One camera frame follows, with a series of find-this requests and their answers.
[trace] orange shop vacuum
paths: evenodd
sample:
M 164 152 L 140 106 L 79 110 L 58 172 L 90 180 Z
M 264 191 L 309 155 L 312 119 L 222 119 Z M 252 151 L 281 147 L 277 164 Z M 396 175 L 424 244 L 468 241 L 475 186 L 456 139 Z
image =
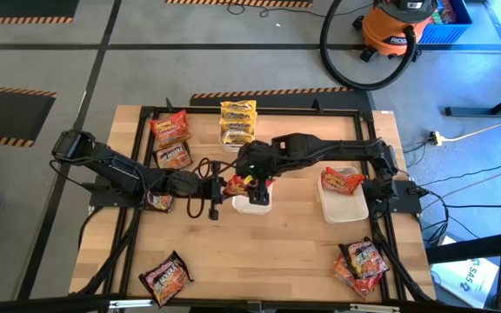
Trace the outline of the orange shop vacuum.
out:
M 420 56 L 421 50 L 417 47 L 417 42 L 438 6 L 436 0 L 374 0 L 368 14 L 353 22 L 353 27 L 363 30 L 366 43 L 366 49 L 360 57 L 365 62 L 369 62 L 376 54 L 403 58 L 396 70 L 380 82 L 358 83 L 340 73 L 328 55 L 328 31 L 341 1 L 334 0 L 326 14 L 320 33 L 320 55 L 322 63 L 334 79 L 354 90 L 377 90 L 401 76 L 409 63 L 415 62 Z

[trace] caution stripe tape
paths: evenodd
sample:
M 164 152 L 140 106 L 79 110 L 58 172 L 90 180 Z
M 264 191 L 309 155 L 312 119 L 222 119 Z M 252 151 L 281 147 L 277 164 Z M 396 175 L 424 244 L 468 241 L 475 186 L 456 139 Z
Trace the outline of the caution stripe tape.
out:
M 211 92 L 200 93 L 192 96 L 192 99 L 204 99 L 213 97 L 258 97 L 258 96 L 274 96 L 274 95 L 291 95 L 291 94 L 307 94 L 319 92 L 342 92 L 351 91 L 347 87 L 332 87 L 332 88 L 302 88 L 293 90 L 259 90 L 259 91 L 235 91 L 235 92 Z
M 34 95 L 34 96 L 57 97 L 57 93 L 53 91 L 26 90 L 26 89 L 9 88 L 9 87 L 0 87 L 0 92 L 10 92 L 10 93 Z
M 72 17 L 0 17 L 0 24 L 71 23 Z
M 34 141 L 26 139 L 0 137 L 0 144 L 15 146 L 15 147 L 31 147 L 34 144 Z
M 174 4 L 241 4 L 250 6 L 270 6 L 270 7 L 287 7 L 287 8 L 311 8 L 312 1 L 279 1 L 279 0 L 165 0 L 166 3 Z

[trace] blue crate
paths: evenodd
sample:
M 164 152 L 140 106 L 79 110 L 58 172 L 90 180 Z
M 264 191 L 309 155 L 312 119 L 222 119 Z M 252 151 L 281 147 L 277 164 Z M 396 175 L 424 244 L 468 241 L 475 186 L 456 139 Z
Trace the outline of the blue crate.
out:
M 450 0 L 458 21 L 453 24 L 428 24 L 419 43 L 455 43 L 473 23 L 463 0 Z

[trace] black hose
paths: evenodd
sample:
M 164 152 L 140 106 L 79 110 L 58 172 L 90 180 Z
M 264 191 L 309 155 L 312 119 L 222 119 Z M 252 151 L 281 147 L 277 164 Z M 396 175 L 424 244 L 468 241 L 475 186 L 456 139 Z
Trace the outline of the black hose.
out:
M 398 65 L 396 70 L 393 71 L 388 77 L 377 82 L 377 83 L 358 83 L 353 82 L 349 78 L 343 76 L 339 70 L 336 69 L 334 64 L 330 60 L 330 56 L 328 55 L 328 31 L 330 30 L 331 20 L 336 14 L 337 7 L 341 3 L 342 0 L 334 0 L 331 5 L 328 13 L 326 14 L 326 18 L 324 20 L 324 25 L 322 26 L 322 31 L 320 32 L 320 56 L 322 57 L 322 63 L 325 68 L 330 72 L 330 75 L 334 77 L 339 83 L 354 90 L 377 90 L 383 88 L 390 83 L 393 83 L 398 77 L 403 74 L 409 63 L 411 62 L 413 56 L 415 55 L 415 49 L 417 46 L 417 36 L 415 35 L 415 31 L 411 25 L 407 25 L 404 28 L 405 39 L 407 41 L 407 50 L 405 51 L 404 58 L 401 60 L 401 63 Z

